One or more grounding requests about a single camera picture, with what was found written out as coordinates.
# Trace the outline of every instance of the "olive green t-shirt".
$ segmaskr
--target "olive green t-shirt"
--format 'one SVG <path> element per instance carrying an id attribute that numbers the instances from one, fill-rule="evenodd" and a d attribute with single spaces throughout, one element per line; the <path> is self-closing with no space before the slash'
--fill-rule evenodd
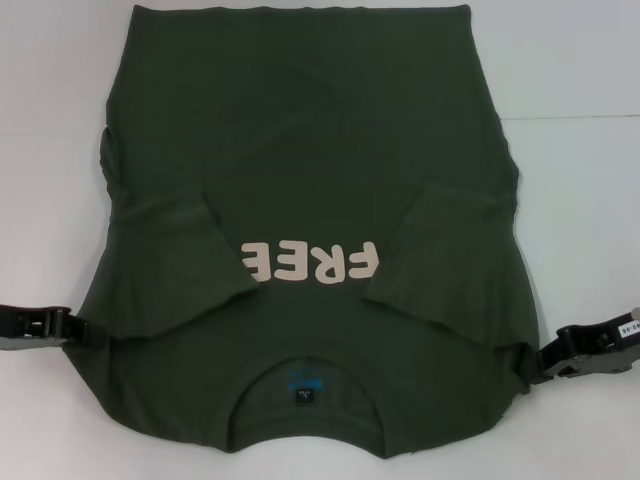
<path id="1" fill-rule="evenodd" d="M 66 347 L 118 422 L 380 457 L 491 428 L 537 348 L 469 8 L 136 7 L 108 241 Z"/>

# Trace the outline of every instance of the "white surface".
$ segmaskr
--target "white surface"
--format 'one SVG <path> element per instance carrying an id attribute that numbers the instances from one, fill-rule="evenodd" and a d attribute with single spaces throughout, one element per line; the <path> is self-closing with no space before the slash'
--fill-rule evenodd
<path id="1" fill-rule="evenodd" d="M 531 119 L 640 114 L 640 2 L 468 3 L 522 170 L 517 233 L 546 342 L 562 325 L 640 304 L 640 118 Z M 0 303 L 77 309 L 83 299 L 105 241 L 98 140 L 132 5 L 0 0 Z M 517 399 L 489 433 L 382 461 L 326 439 L 229 456 L 146 437 L 110 420 L 59 350 L 3 352 L 0 478 L 631 480 L 640 478 L 639 372 L 554 381 Z"/>

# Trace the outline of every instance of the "white letter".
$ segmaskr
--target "white letter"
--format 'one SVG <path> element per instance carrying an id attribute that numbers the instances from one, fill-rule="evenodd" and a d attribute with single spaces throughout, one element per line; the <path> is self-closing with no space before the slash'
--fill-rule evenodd
<path id="1" fill-rule="evenodd" d="M 327 285 L 344 282 L 344 253 L 340 245 L 331 247 L 331 256 L 318 247 L 311 249 L 311 255 L 320 260 L 320 265 L 316 268 L 316 278 Z M 333 268 L 334 276 L 330 277 L 327 272 Z"/>
<path id="2" fill-rule="evenodd" d="M 364 250 L 362 252 L 352 253 L 349 255 L 349 261 L 351 263 L 366 263 L 366 267 L 350 268 L 349 276 L 351 278 L 369 278 L 373 277 L 373 274 L 378 268 L 378 252 L 373 242 L 364 242 Z"/>
<path id="3" fill-rule="evenodd" d="M 280 248 L 293 250 L 291 255 L 278 255 L 278 262 L 283 265 L 293 265 L 293 270 L 278 269 L 273 276 L 280 280 L 298 282 L 307 279 L 307 242 L 296 242 L 294 240 L 282 240 Z"/>
<path id="4" fill-rule="evenodd" d="M 271 278 L 271 263 L 269 262 L 268 243 L 245 243 L 243 252 L 255 252 L 255 257 L 243 258 L 242 263 L 247 268 L 257 268 L 258 271 L 251 276 L 258 282 L 266 282 Z"/>

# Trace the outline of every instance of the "fabric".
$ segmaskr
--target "fabric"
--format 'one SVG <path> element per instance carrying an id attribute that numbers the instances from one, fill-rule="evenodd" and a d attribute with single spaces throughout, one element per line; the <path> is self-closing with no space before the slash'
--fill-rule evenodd
<path id="1" fill-rule="evenodd" d="M 467 6 L 133 12 L 113 201 L 65 348 L 105 410 L 235 452 L 493 427 L 538 348 L 518 169 Z"/>

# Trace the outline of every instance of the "black clamp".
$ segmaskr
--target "black clamp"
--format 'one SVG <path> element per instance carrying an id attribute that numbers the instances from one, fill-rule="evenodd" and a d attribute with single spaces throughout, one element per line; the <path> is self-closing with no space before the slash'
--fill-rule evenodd
<path id="1" fill-rule="evenodd" d="M 0 305 L 0 350 L 60 347 L 87 340 L 87 323 L 66 307 L 20 308 Z"/>
<path id="2" fill-rule="evenodd" d="M 537 353 L 540 384 L 558 377 L 622 373 L 640 360 L 640 309 L 596 325 L 569 325 Z"/>

